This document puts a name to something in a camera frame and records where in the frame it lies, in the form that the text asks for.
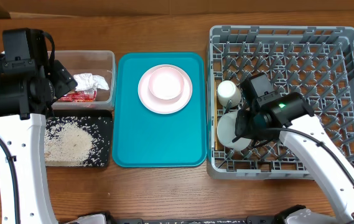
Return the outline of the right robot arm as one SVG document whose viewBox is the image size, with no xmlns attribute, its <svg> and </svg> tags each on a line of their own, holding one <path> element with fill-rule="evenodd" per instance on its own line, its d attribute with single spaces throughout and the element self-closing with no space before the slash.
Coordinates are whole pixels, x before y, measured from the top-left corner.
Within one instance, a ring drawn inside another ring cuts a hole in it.
<svg viewBox="0 0 354 224">
<path fill-rule="evenodd" d="M 354 223 L 354 168 L 327 135 L 313 108 L 300 93 L 281 95 L 259 73 L 240 83 L 248 110 L 238 112 L 235 138 L 252 147 L 280 141 L 303 163 L 328 198 L 334 217 L 314 222 Z"/>
</svg>

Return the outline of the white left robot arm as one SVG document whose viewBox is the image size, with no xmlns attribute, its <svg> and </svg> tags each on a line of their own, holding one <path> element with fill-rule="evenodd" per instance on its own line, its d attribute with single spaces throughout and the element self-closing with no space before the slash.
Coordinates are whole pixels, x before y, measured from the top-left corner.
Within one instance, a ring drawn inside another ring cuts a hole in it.
<svg viewBox="0 0 354 224">
<path fill-rule="evenodd" d="M 0 196 L 3 223 L 56 223 L 44 156 L 52 105 L 77 82 L 48 51 L 39 29 L 2 33 L 0 54 Z"/>
</svg>

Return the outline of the white cup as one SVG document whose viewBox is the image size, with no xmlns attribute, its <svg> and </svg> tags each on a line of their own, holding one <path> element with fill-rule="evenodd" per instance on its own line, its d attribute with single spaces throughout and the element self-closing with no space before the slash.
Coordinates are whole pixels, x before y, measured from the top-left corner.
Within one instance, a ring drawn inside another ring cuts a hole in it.
<svg viewBox="0 0 354 224">
<path fill-rule="evenodd" d="M 242 95 L 234 82 L 225 80 L 217 87 L 217 97 L 222 106 L 227 107 L 230 101 L 230 107 L 235 107 L 240 103 Z"/>
</svg>

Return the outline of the small pink plate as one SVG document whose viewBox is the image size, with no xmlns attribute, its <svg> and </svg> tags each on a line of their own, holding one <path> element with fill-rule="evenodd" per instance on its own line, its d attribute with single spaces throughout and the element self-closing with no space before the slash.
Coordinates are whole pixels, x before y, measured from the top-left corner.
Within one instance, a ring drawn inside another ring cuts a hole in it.
<svg viewBox="0 0 354 224">
<path fill-rule="evenodd" d="M 156 69 L 149 78 L 149 90 L 158 99 L 171 100 L 184 89 L 182 74 L 172 67 Z"/>
</svg>

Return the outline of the white napkin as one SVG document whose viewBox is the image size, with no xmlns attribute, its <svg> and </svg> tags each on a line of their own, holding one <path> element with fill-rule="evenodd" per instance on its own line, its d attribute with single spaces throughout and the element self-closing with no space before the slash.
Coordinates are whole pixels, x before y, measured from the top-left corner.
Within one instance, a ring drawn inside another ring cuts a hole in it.
<svg viewBox="0 0 354 224">
<path fill-rule="evenodd" d="M 93 75 L 92 73 L 81 73 L 73 76 L 77 82 L 76 91 L 85 90 L 109 90 L 109 85 L 104 77 L 100 75 Z"/>
</svg>

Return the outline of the grey bowl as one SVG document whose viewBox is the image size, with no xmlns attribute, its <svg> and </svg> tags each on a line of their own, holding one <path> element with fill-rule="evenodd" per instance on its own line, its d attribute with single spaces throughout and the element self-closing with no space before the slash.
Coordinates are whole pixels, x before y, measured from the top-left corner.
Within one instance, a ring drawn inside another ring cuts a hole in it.
<svg viewBox="0 0 354 224">
<path fill-rule="evenodd" d="M 233 149 L 234 151 L 242 151 L 246 149 L 251 143 L 250 139 L 240 138 L 236 142 L 232 140 L 236 137 L 235 135 L 235 123 L 238 112 L 233 111 L 224 114 L 218 121 L 217 125 L 217 138 L 218 141 L 225 147 Z"/>
</svg>

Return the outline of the red snack wrapper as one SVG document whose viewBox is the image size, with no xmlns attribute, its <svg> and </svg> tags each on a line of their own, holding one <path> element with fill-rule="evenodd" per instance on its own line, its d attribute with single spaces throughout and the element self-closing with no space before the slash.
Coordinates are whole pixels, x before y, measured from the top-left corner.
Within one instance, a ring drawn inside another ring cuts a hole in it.
<svg viewBox="0 0 354 224">
<path fill-rule="evenodd" d="M 93 102 L 97 96 L 96 90 L 71 91 L 61 97 L 62 102 Z"/>
</svg>

